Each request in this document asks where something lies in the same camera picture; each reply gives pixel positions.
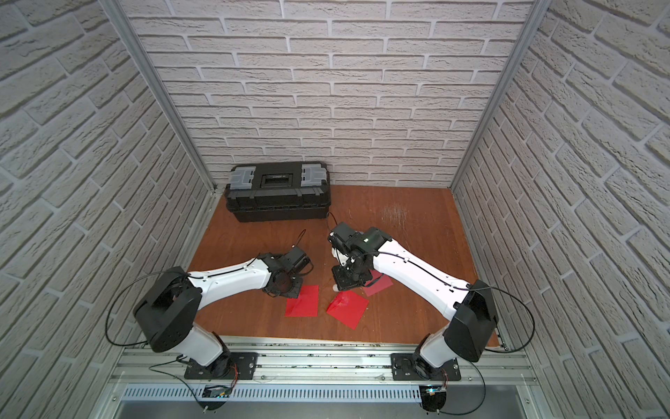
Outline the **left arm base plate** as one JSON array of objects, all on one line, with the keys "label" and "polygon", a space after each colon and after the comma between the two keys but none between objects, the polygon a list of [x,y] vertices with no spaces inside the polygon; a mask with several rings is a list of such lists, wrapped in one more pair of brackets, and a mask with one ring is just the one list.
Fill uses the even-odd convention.
[{"label": "left arm base plate", "polygon": [[258,353],[233,352],[222,354],[212,364],[203,367],[196,361],[189,360],[184,378],[186,380],[251,380],[256,371]]}]

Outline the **right dark red envelope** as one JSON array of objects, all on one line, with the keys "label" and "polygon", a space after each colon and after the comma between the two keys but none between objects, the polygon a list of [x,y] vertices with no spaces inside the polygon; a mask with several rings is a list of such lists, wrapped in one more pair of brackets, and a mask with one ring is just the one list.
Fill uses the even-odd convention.
[{"label": "right dark red envelope", "polygon": [[373,296],[380,293],[394,284],[392,279],[386,274],[382,274],[375,270],[371,270],[370,273],[372,279],[366,282],[363,286],[363,291],[367,296]]}]

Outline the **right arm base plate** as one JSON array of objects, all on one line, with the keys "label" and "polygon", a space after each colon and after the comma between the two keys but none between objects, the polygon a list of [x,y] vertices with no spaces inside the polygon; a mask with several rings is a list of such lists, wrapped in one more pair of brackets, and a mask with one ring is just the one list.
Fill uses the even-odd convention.
[{"label": "right arm base plate", "polygon": [[462,380],[457,359],[446,361],[440,367],[433,367],[417,353],[391,354],[390,360],[393,379],[396,382],[459,382]]}]

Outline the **aluminium rail frame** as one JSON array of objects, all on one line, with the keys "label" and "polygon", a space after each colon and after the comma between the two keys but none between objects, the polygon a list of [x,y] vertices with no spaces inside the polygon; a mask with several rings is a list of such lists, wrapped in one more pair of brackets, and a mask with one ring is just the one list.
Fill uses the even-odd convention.
[{"label": "aluminium rail frame", "polygon": [[213,378],[191,368],[175,353],[126,348],[99,398],[100,411],[123,402],[344,402],[418,403],[426,392],[444,390],[454,401],[458,390],[475,397],[510,387],[524,409],[539,405],[539,380],[524,353],[485,353],[475,365],[459,359],[426,381],[398,354],[412,346],[327,340],[226,336],[236,367]]}]

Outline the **black plastic toolbox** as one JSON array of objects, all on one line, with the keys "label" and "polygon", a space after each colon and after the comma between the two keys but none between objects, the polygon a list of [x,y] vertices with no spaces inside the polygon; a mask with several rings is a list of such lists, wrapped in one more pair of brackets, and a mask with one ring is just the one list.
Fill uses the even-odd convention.
[{"label": "black plastic toolbox", "polygon": [[237,165],[223,196],[240,223],[323,219],[332,202],[324,162]]}]

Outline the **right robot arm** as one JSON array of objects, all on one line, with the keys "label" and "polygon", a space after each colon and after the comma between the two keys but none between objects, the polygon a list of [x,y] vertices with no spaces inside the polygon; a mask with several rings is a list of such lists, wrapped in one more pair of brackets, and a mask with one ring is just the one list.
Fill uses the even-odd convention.
[{"label": "right robot arm", "polygon": [[332,272],[340,291],[371,286],[375,271],[421,296],[448,321],[415,349],[413,364],[418,375],[429,378],[457,357],[479,361],[498,323],[492,290],[485,282],[469,284],[450,276],[374,227],[360,232],[340,223],[329,233],[328,241],[338,260]]}]

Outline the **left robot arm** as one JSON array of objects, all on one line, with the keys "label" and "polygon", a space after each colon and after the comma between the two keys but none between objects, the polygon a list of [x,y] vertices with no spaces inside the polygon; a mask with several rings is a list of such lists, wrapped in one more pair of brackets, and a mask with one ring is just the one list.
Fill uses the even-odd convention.
[{"label": "left robot arm", "polygon": [[195,323],[197,313],[218,300],[251,290],[298,298],[302,272],[311,264],[306,253],[294,246],[284,254],[264,253],[216,270],[185,272],[173,267],[137,303],[134,317],[154,352],[175,350],[214,377],[222,377],[231,368],[230,351],[218,335]]}]

